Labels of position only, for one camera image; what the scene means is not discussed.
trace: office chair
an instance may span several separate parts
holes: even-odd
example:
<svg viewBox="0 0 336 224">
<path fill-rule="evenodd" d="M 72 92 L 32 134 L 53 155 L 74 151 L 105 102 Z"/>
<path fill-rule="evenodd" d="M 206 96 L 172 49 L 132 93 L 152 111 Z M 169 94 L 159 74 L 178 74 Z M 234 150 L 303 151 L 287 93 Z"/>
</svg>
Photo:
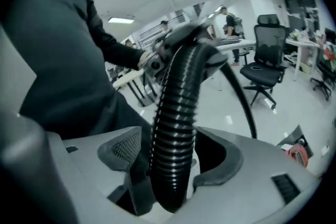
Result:
<svg viewBox="0 0 336 224">
<path fill-rule="evenodd" d="M 276 106 L 276 101 L 266 90 L 273 92 L 273 87 L 281 83 L 285 74 L 285 67 L 281 66 L 282 53 L 285 47 L 287 30 L 280 25 L 276 14 L 260 15 L 258 25 L 254 27 L 256 35 L 255 62 L 245 65 L 240 73 L 251 80 L 251 85 L 244 87 L 246 90 L 257 91 L 251 106 L 259 93 L 265 95 L 272 101 L 272 109 Z"/>
<path fill-rule="evenodd" d="M 325 29 L 325 39 L 326 41 L 331 42 L 332 44 L 336 44 L 336 33 L 330 29 Z M 324 50 L 320 49 L 317 68 L 322 73 L 322 80 L 311 78 L 310 81 L 314 81 L 317 84 L 313 87 L 313 90 L 319 89 L 323 92 L 325 99 L 328 101 L 331 97 L 331 90 L 328 87 L 327 83 L 335 89 L 336 84 L 336 72 L 331 70 L 331 66 L 329 61 L 323 58 Z"/>
</svg>

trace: white floor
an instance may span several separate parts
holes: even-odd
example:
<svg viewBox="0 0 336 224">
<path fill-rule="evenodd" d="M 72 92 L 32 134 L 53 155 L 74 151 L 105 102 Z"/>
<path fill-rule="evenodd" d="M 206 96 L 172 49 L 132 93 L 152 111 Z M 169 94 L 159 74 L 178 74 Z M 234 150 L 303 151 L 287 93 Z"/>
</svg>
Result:
<svg viewBox="0 0 336 224">
<path fill-rule="evenodd" d="M 253 54 L 250 54 L 248 62 L 252 61 Z M 240 67 L 233 69 L 241 85 L 248 86 L 250 81 L 239 73 Z M 252 112 L 257 125 L 258 139 L 276 145 L 300 124 L 314 153 L 309 159 L 308 170 L 315 175 L 321 175 L 328 167 L 336 145 L 336 128 L 332 125 L 336 116 L 336 90 L 327 102 L 321 91 L 312 90 L 313 85 L 309 82 L 308 74 L 299 72 L 297 80 L 294 81 L 294 71 L 294 67 L 287 68 L 283 82 L 274 87 L 272 96 L 277 101 L 276 113 L 269 108 L 262 94 L 255 101 Z M 319 78 L 317 71 L 313 74 Z M 140 107 L 128 87 L 122 89 L 121 93 L 129 105 L 152 123 L 155 104 L 146 108 Z M 255 91 L 245 90 L 245 93 L 247 99 L 251 101 Z M 243 109 L 235 92 L 220 72 L 216 72 L 213 78 L 203 82 L 196 119 L 197 126 L 250 136 Z M 322 156 L 322 149 L 326 145 L 329 152 Z"/>
</svg>

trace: chair base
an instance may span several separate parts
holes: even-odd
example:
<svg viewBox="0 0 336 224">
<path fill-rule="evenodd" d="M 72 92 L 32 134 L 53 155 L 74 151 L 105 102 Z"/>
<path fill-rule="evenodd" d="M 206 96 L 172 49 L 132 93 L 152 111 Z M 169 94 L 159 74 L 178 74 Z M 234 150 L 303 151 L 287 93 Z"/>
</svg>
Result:
<svg viewBox="0 0 336 224">
<path fill-rule="evenodd" d="M 324 81 L 321 80 L 317 80 L 314 78 L 310 79 L 310 82 L 317 82 L 317 84 L 313 87 L 313 91 L 316 91 L 316 89 L 320 89 L 322 91 L 322 93 L 324 94 L 325 100 L 329 100 L 329 98 L 331 97 L 331 90 L 329 89 L 329 87 L 326 85 L 326 83 Z"/>
<path fill-rule="evenodd" d="M 270 90 L 270 93 L 273 92 L 273 88 L 271 87 L 267 87 L 267 86 L 262 86 L 262 85 L 258 85 L 255 84 L 254 82 L 251 82 L 251 84 L 253 84 L 254 86 L 246 86 L 244 87 L 245 90 L 253 90 L 253 91 L 257 91 L 256 95 L 253 97 L 253 100 L 251 102 L 251 106 L 253 105 L 254 101 L 256 100 L 257 96 L 259 95 L 259 93 L 262 93 L 264 96 L 266 96 L 272 103 L 272 107 L 271 109 L 274 109 L 277 102 L 273 99 L 273 97 L 266 91 L 266 90 Z"/>
</svg>

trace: black corrugated hose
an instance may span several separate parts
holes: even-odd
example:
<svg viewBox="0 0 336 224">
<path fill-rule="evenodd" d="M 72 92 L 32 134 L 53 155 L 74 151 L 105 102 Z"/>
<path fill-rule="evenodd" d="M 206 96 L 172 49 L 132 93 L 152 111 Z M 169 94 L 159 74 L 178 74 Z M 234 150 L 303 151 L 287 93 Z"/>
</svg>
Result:
<svg viewBox="0 0 336 224">
<path fill-rule="evenodd" d="M 183 45 L 171 60 L 162 81 L 161 98 L 153 125 L 150 177 L 157 201 L 169 212 L 176 212 L 185 201 L 199 90 L 204 80 L 206 62 L 216 53 L 218 50 L 208 45 Z M 230 66 L 224 66 L 221 71 L 236 90 L 256 138 L 253 117 L 244 93 Z"/>
</svg>

